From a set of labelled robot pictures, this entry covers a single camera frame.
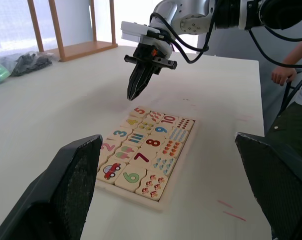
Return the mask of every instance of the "puzzle piece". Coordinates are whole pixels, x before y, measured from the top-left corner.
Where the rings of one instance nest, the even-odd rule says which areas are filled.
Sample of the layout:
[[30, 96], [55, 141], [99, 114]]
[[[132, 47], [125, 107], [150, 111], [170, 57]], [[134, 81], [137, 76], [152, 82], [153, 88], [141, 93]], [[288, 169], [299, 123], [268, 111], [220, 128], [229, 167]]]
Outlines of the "puzzle piece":
[[137, 131], [141, 133], [150, 134], [151, 131], [156, 127], [156, 123], [149, 122], [147, 120], [143, 120], [142, 123], [139, 124]]
[[151, 166], [148, 167], [148, 170], [169, 177], [175, 163], [176, 159], [174, 157], [157, 154], [156, 158], [151, 161]]
[[114, 154], [115, 150], [117, 150], [120, 146], [121, 146], [120, 141], [115, 141], [110, 139], [104, 140], [101, 146], [100, 155], [105, 155], [107, 157], [110, 157]]
[[147, 148], [140, 148], [130, 160], [130, 164], [147, 169], [151, 165], [151, 160], [155, 157], [155, 151], [150, 151]]
[[135, 193], [146, 198], [158, 201], [167, 184], [167, 177], [153, 171], [147, 171], [147, 175], [141, 181], [141, 186]]
[[179, 120], [178, 116], [172, 116], [172, 115], [164, 115], [162, 120], [160, 120], [160, 124], [174, 127], [176, 122]]
[[121, 127], [129, 128], [129, 129], [136, 129], [139, 123], [142, 122], [141, 118], [127, 116], [120, 124]]
[[175, 127], [183, 130], [191, 130], [194, 121], [184, 117], [180, 117], [179, 121], [176, 122]]
[[135, 108], [132, 112], [130, 112], [130, 116], [134, 116], [137, 118], [144, 118], [146, 115], [149, 114], [149, 112], [151, 112], [151, 109], [144, 107], [144, 106], [138, 106], [137, 108]]
[[120, 173], [125, 169], [126, 164], [122, 161], [109, 159], [106, 164], [102, 165], [97, 173], [97, 179], [108, 184], [114, 184]]
[[148, 149], [153, 152], [161, 150], [162, 144], [165, 142], [165, 138], [159, 135], [149, 135], [145, 142], [142, 144], [142, 149]]
[[108, 160], [108, 156], [100, 154], [99, 164], [97, 166], [98, 171], [100, 170], [101, 166], [107, 162], [107, 160]]
[[107, 138], [123, 142], [132, 132], [133, 130], [130, 128], [119, 126], [115, 128]]
[[137, 151], [138, 147], [123, 143], [122, 146], [115, 151], [115, 154], [112, 155], [111, 158], [128, 163]]
[[174, 127], [169, 134], [169, 140], [178, 141], [180, 143], [185, 142], [187, 136], [189, 134], [189, 131], [183, 130], [177, 127]]
[[164, 113], [152, 111], [149, 115], [146, 116], [145, 120], [158, 124], [163, 117], [164, 117]]
[[169, 137], [169, 133], [172, 130], [172, 126], [166, 124], [157, 124], [157, 126], [151, 132], [151, 135], [163, 136], [165, 138]]
[[161, 150], [159, 151], [159, 154], [177, 159], [180, 155], [182, 148], [182, 143], [166, 139], [164, 144], [162, 145]]
[[131, 164], [126, 166], [124, 171], [115, 181], [115, 185], [134, 192], [140, 186], [141, 180], [146, 176], [146, 169], [135, 167]]
[[132, 146], [140, 147], [148, 137], [147, 133], [134, 131], [130, 136], [128, 136], [127, 140], [124, 141], [125, 144], [129, 144]]

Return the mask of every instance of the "red number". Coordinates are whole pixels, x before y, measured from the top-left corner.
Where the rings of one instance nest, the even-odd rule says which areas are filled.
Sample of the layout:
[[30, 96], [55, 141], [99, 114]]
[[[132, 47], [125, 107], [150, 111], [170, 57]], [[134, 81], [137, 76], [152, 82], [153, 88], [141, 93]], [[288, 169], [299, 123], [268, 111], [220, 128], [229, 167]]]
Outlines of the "red number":
[[110, 146], [109, 144], [104, 143], [104, 144], [102, 144], [101, 149], [104, 149], [104, 146], [106, 147], [106, 149], [107, 149], [109, 152], [112, 151], [113, 148], [115, 147], [115, 145]]
[[138, 152], [135, 157], [134, 160], [137, 160], [139, 157], [141, 157], [144, 161], [146, 161], [147, 163], [150, 161], [149, 159], [147, 159], [142, 153]]
[[146, 141], [146, 144], [152, 145], [153, 147], [158, 147], [159, 145], [161, 145], [161, 142], [149, 139], [148, 141]]
[[136, 109], [134, 109], [134, 111], [138, 112], [139, 114], [144, 114], [145, 111], [142, 109], [139, 109], [138, 107]]
[[173, 116], [165, 116], [163, 117], [164, 120], [161, 121], [161, 123], [169, 123], [169, 124], [173, 124], [173, 121], [176, 120], [175, 117]]

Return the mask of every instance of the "person's hand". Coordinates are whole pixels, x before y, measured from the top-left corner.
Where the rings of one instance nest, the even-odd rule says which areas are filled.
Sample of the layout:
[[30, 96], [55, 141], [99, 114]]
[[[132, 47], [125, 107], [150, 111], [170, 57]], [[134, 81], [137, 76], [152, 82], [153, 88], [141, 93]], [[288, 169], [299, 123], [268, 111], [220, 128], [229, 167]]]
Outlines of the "person's hand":
[[294, 80], [294, 78], [296, 77], [296, 75], [297, 75], [297, 72], [296, 72], [295, 68], [287, 68], [287, 67], [278, 66], [272, 72], [272, 80], [276, 84], [283, 86], [285, 82], [287, 82], [287, 83], [292, 82]]

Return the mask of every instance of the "green number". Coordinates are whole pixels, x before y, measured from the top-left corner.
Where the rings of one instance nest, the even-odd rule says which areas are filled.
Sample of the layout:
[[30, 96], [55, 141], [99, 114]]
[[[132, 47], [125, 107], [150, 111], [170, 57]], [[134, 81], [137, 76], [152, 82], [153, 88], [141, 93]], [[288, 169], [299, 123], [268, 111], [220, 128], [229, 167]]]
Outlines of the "green number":
[[137, 181], [139, 181], [140, 177], [138, 174], [133, 174], [131, 173], [130, 175], [128, 175], [126, 172], [123, 173], [124, 178], [131, 184], [136, 183]]

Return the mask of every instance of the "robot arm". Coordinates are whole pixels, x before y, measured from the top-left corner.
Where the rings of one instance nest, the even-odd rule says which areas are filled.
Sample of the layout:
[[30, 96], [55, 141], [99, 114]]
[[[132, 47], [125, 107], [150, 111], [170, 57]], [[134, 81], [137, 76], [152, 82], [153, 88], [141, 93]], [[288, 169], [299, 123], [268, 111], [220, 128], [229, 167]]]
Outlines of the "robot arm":
[[[179, 40], [188, 48], [207, 51], [212, 29], [238, 27], [250, 30], [267, 26], [271, 29], [287, 29], [302, 20], [302, 0], [164, 0], [151, 15], [150, 25], [122, 22], [122, 38], [139, 45], [133, 56], [125, 61], [136, 64], [130, 77], [128, 99], [135, 99], [148, 85], [152, 74], [159, 74], [162, 68], [175, 69], [177, 62], [169, 60], [171, 44]], [[200, 35], [208, 33], [203, 49], [184, 43], [179, 35]]]

